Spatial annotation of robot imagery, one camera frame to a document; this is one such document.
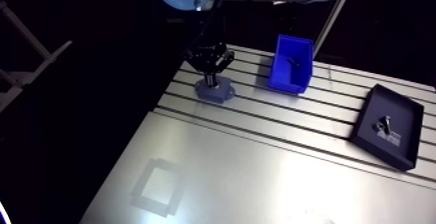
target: aluminum table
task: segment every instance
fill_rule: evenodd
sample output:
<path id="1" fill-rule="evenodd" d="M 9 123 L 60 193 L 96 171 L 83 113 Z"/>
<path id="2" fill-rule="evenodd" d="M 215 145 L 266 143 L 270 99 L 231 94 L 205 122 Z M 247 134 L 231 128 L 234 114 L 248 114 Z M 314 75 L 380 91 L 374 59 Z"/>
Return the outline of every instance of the aluminum table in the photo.
<path id="1" fill-rule="evenodd" d="M 182 64 L 81 223 L 436 223 L 433 87 L 314 62 L 290 95 L 266 87 L 273 53 L 229 48 L 236 96 L 200 101 Z M 347 141 L 377 83 L 425 106 L 408 172 Z"/>

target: blue plastic bin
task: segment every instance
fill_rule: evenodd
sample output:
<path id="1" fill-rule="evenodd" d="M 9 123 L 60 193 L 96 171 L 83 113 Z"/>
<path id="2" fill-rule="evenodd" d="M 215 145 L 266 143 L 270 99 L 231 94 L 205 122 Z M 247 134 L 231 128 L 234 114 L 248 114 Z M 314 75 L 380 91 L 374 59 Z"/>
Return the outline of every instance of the blue plastic bin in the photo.
<path id="1" fill-rule="evenodd" d="M 312 77 L 312 63 L 311 40 L 279 35 L 268 86 L 290 93 L 304 93 Z"/>

